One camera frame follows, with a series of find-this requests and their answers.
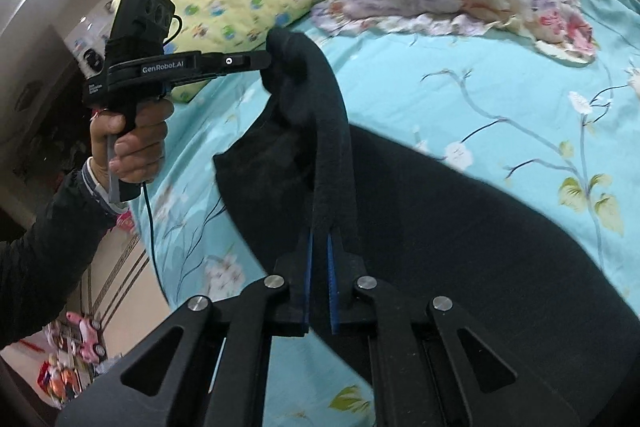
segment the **bed sheet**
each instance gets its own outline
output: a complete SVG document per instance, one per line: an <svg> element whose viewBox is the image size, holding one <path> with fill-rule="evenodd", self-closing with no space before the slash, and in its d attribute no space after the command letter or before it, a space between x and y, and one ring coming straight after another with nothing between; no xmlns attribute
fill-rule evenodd
<svg viewBox="0 0 640 427"><path fill-rule="evenodd" d="M505 32L328 38L309 20L294 29L328 57L351 123L547 215L638 313L640 4L582 6L601 47L588 66L556 62ZM197 293L236 295L264 275L224 212L211 157L242 136L267 98L257 73L236 74L211 82L170 120L166 165L150 195L159 278L173 308ZM132 210L148 243L143 201ZM276 339L272 357L266 426L372 425L370 389L313 335Z"/></svg>

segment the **hand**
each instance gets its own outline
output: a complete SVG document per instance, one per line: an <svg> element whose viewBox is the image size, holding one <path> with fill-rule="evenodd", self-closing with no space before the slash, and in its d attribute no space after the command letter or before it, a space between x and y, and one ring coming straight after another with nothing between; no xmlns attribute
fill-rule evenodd
<svg viewBox="0 0 640 427"><path fill-rule="evenodd" d="M107 165L107 136L124 129L123 115L102 111L91 122L90 167L95 178L109 190L109 171L127 183L152 180L161 168L164 158L165 120L174 112L174 104L163 98L146 102L138 108L136 128L118 138L114 146L116 157Z"/></svg>

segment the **green leaf print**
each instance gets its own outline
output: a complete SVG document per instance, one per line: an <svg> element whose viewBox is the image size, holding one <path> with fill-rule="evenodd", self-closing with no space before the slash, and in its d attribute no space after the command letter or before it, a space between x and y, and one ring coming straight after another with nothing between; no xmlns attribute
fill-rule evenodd
<svg viewBox="0 0 640 427"><path fill-rule="evenodd" d="M569 140L561 142L558 149L560 149L560 155L562 158L569 159L574 157L574 146L571 145Z"/></svg>
<svg viewBox="0 0 640 427"><path fill-rule="evenodd" d="M620 205L615 196L611 194L601 195L594 208L603 227L619 233L621 237L625 235L625 224L622 222Z"/></svg>
<svg viewBox="0 0 640 427"><path fill-rule="evenodd" d="M589 190L591 190L596 185L601 185L602 187L609 187L613 178L608 174L596 174L591 181L589 182Z"/></svg>
<svg viewBox="0 0 640 427"><path fill-rule="evenodd" d="M371 402L364 400L357 385L345 387L338 393L331 403L329 409L342 412L367 413L371 408Z"/></svg>
<svg viewBox="0 0 640 427"><path fill-rule="evenodd" d="M199 6L197 6L196 4L189 4L184 9L184 14L185 15L196 15L196 13L198 13L199 11L200 11L200 7Z"/></svg>
<svg viewBox="0 0 640 427"><path fill-rule="evenodd" d="M575 212L583 212L587 208L587 197L575 178L567 178L558 190L559 203L572 208Z"/></svg>
<svg viewBox="0 0 640 427"><path fill-rule="evenodd" d="M596 128L593 126L593 122L592 121L588 121L584 124L584 128L589 131L589 134L591 134L591 136L596 136Z"/></svg>

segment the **white flower print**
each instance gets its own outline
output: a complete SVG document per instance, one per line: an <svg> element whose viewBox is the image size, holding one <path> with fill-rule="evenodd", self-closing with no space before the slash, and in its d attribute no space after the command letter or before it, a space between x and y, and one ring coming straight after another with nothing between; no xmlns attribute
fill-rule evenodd
<svg viewBox="0 0 640 427"><path fill-rule="evenodd" d="M420 138L420 127L418 127L417 125L414 127L414 138L414 149L418 152L421 152L422 154L428 154L429 148L427 147L427 140L423 140Z"/></svg>
<svg viewBox="0 0 640 427"><path fill-rule="evenodd" d="M640 69L630 68L626 70L626 72L631 75L626 83L636 92L638 98L640 98Z"/></svg>
<svg viewBox="0 0 640 427"><path fill-rule="evenodd" d="M244 285L244 273L235 255L227 254L221 261L210 259L205 273L206 294L213 302L238 295Z"/></svg>
<svg viewBox="0 0 640 427"><path fill-rule="evenodd" d="M474 163L474 156L465 144L453 142L444 150L444 161L450 167L463 172Z"/></svg>
<svg viewBox="0 0 640 427"><path fill-rule="evenodd" d="M171 185L167 185L166 188L160 193L156 200L156 211L154 212L154 221L162 223L169 217L169 211L175 204L174 190Z"/></svg>
<svg viewBox="0 0 640 427"><path fill-rule="evenodd" d="M580 114L591 114L593 112L593 107L591 107L588 100L580 93L570 91L569 100L571 101L571 105L574 106L574 109Z"/></svg>

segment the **toy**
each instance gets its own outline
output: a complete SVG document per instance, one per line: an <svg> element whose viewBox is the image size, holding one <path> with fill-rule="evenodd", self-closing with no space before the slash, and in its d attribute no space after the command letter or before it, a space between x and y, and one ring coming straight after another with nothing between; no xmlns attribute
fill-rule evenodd
<svg viewBox="0 0 640 427"><path fill-rule="evenodd" d="M49 360L42 364L38 386L51 397L57 407L62 407L80 394L80 384L75 372L55 355L49 355Z"/></svg>
<svg viewBox="0 0 640 427"><path fill-rule="evenodd" d="M72 344L74 356L79 355L87 363L100 363L100 360L107 355L98 339L98 331L102 328L100 322L74 312L67 312L66 320L78 326L82 336L82 344Z"/></svg>
<svg viewBox="0 0 640 427"><path fill-rule="evenodd" d="M47 337L47 343L52 349L66 351L67 341L62 334L60 322L53 321L47 324L44 327L44 333Z"/></svg>

